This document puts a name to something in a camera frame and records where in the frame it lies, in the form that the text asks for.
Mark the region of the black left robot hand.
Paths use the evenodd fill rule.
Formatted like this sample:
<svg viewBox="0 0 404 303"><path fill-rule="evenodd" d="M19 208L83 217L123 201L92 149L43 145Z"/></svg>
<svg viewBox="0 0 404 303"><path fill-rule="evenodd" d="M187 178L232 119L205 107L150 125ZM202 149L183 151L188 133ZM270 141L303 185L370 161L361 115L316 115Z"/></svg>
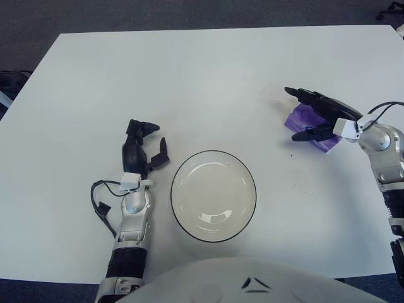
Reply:
<svg viewBox="0 0 404 303"><path fill-rule="evenodd" d="M165 138L160 140L160 153L151 157L148 161L143 149L143 138L160 130L160 126L131 119L126 131L126 141L122 146L122 166L123 171L140 174L142 179L146 179L148 174L159 169L170 161Z"/></svg>

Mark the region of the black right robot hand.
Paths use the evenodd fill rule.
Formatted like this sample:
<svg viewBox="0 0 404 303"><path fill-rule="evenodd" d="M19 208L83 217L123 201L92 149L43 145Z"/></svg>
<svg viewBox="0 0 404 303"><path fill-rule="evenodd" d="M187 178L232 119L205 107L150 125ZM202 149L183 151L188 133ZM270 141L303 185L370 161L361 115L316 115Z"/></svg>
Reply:
<svg viewBox="0 0 404 303"><path fill-rule="evenodd" d="M294 131L292 141L322 142L333 140L334 126L339 118L357 121L362 114L343 102L303 88L285 87L298 101L298 106L287 117L285 125Z"/></svg>

